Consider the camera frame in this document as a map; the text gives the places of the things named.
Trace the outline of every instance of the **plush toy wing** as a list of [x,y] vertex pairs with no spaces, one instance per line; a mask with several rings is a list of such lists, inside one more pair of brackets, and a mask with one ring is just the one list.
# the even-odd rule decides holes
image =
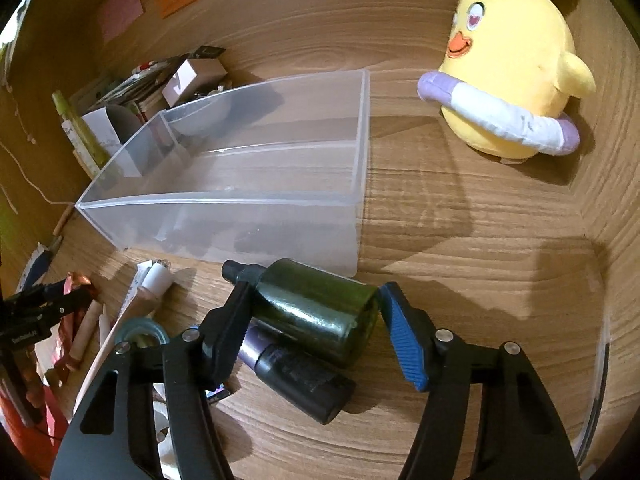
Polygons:
[[596,91],[596,81],[583,60],[571,52],[563,52],[558,59],[556,88],[563,94],[586,97]]

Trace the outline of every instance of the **white box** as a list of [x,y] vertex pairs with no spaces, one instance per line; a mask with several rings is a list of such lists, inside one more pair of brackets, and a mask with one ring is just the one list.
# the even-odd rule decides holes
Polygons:
[[[107,105],[83,115],[82,118],[98,143],[111,156],[140,129],[140,120],[133,112],[120,105]],[[118,158],[118,167],[123,176],[140,176],[135,162],[128,155]]]
[[169,79],[162,89],[162,95],[169,106],[173,107],[204,85],[215,85],[225,75],[226,70],[217,59],[188,59]]

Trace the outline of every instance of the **white cord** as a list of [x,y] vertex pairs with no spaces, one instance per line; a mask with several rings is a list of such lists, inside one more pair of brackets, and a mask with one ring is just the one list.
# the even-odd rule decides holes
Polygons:
[[[20,162],[18,162],[18,159],[15,158],[15,155],[9,151],[9,148],[6,147],[3,143],[2,140],[0,140],[0,147],[2,147],[2,149],[4,149],[9,156],[14,160],[14,162],[18,165],[18,169],[20,170],[20,173],[22,174],[22,176],[24,177],[24,179],[27,181],[27,184],[29,184],[31,187],[33,187],[33,189],[35,189],[38,193],[40,193],[40,196],[44,199],[45,202],[51,204],[51,205],[70,205],[73,204],[73,202],[54,202],[53,200],[49,200],[45,194],[42,192],[42,190],[36,186],[31,180],[29,180],[29,178],[26,176],[26,174],[24,173],[24,170],[22,169],[22,166],[20,165]],[[14,212],[16,214],[18,214],[18,211],[16,210],[16,208],[13,206],[13,204],[11,204],[11,200],[9,200],[9,197],[6,194],[6,191],[4,190],[4,187],[2,188],[2,192],[4,192],[4,196],[6,196],[7,200],[9,201],[9,204],[12,206],[12,209],[14,210]]]
[[18,210],[16,209],[14,203],[11,202],[11,199],[9,198],[9,195],[7,195],[6,189],[4,188],[4,186],[2,184],[0,184],[0,189],[2,190],[2,193],[4,194],[4,197],[6,198],[6,201],[9,203],[9,207],[11,207],[11,209],[14,210],[14,213],[18,214]]
[[20,127],[22,128],[24,134],[27,136],[27,142],[30,142],[31,144],[36,144],[36,139],[34,137],[31,137],[27,131],[27,128],[24,127],[24,123],[22,122],[22,116],[20,115],[20,110],[18,110],[18,101],[15,100],[15,96],[14,96],[14,88],[11,85],[7,85],[6,86],[6,90],[9,93],[9,95],[11,96],[11,99],[14,100],[14,105],[15,105],[15,116],[18,117],[18,121],[20,122]]

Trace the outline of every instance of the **plush toy eye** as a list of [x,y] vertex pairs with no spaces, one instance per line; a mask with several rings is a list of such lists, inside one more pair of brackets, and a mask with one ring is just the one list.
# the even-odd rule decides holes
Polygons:
[[483,16],[484,5],[481,2],[472,4],[466,12],[466,28],[475,30]]

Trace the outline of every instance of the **plush toy beak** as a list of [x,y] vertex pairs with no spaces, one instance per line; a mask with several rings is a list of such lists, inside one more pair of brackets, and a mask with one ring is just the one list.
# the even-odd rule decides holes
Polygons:
[[447,57],[456,59],[457,57],[464,56],[469,52],[472,44],[473,40],[471,38],[466,37],[460,30],[457,31],[456,35],[451,38],[451,41],[449,41],[447,45]]

